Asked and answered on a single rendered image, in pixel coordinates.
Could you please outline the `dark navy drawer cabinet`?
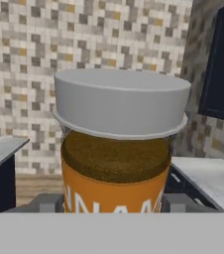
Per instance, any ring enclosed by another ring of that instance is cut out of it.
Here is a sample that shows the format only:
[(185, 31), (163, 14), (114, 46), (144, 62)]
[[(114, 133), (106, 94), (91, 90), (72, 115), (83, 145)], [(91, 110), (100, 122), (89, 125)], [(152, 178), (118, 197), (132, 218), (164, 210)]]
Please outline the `dark navy drawer cabinet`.
[(224, 160), (173, 157), (165, 193), (183, 193), (197, 207), (224, 212)]

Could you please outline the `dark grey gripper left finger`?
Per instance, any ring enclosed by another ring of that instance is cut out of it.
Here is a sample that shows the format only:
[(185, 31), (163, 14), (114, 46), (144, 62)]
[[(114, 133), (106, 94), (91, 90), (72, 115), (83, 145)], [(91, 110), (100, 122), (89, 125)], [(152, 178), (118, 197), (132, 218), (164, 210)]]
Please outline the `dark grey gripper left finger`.
[(62, 193), (40, 193), (28, 204), (9, 209), (9, 212), (57, 213), (64, 212)]

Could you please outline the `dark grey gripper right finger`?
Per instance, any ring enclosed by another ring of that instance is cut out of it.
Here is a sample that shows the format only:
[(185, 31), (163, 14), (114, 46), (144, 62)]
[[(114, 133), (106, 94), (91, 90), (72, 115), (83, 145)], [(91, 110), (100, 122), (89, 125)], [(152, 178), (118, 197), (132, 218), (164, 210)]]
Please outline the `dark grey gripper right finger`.
[(218, 209), (195, 203), (184, 193), (165, 193), (162, 198), (161, 212), (184, 213), (184, 212), (207, 212), (216, 213)]

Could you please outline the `dark navy counter cabinet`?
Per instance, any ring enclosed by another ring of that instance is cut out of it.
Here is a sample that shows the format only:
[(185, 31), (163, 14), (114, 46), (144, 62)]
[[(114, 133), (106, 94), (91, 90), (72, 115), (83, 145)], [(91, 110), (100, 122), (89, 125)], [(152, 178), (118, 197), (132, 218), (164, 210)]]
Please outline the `dark navy counter cabinet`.
[(16, 206), (15, 154), (28, 138), (0, 137), (0, 212)]

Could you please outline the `orange cinnamon bottle white lid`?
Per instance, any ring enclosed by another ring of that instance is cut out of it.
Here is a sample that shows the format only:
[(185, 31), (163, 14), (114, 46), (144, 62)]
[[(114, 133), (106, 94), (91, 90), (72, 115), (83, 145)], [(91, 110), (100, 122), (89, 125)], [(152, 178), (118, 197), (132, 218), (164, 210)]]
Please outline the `orange cinnamon bottle white lid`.
[(54, 79), (65, 211), (160, 211), (189, 82), (111, 68), (67, 69)]

